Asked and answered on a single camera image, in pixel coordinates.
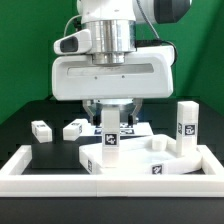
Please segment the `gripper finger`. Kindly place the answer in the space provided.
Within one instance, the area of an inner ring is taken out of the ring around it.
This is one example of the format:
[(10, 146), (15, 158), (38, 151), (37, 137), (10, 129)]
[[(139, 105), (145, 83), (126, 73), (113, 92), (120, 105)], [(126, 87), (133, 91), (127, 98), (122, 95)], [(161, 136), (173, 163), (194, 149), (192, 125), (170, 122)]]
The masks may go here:
[(94, 100), (83, 100), (82, 106), (89, 116), (90, 123), (98, 126), (101, 123), (101, 112), (98, 104)]
[(132, 112), (128, 115), (128, 124), (134, 125), (138, 123), (138, 113), (141, 110), (143, 100), (142, 99), (133, 99), (132, 105), (134, 106)]

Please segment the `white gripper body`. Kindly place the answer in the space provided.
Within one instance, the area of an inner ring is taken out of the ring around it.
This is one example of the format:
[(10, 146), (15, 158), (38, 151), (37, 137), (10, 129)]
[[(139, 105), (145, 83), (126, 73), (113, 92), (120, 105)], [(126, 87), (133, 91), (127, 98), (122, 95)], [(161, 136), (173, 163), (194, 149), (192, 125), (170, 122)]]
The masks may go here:
[(173, 92), (172, 46), (141, 47), (120, 65), (94, 65), (90, 55), (62, 56), (52, 67), (57, 100), (166, 98)]

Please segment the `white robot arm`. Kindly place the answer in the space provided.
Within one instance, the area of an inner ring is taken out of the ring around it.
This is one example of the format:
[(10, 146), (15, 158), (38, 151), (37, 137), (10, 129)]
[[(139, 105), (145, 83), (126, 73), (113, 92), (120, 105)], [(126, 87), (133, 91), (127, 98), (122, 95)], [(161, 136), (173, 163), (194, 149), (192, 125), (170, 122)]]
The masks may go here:
[(77, 0), (81, 27), (54, 43), (52, 92), (58, 100), (80, 100), (94, 124), (105, 106), (133, 104), (127, 121), (145, 98), (173, 92), (175, 45), (155, 36), (138, 41), (135, 26), (176, 23), (192, 0)]

